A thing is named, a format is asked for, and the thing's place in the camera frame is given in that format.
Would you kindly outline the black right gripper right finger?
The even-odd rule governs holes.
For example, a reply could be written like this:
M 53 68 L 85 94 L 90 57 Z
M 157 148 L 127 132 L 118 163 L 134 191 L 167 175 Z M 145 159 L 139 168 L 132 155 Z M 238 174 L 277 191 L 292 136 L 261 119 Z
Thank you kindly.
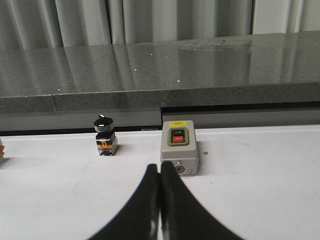
M 194 197 L 174 165 L 161 164 L 161 221 L 164 240 L 240 240 Z

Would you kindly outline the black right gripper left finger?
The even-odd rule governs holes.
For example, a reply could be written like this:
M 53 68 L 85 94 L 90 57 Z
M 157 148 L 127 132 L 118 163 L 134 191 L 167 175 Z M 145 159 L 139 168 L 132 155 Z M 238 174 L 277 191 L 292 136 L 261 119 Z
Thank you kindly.
M 149 164 L 127 203 L 91 240 L 156 240 L 159 225 L 160 175 Z

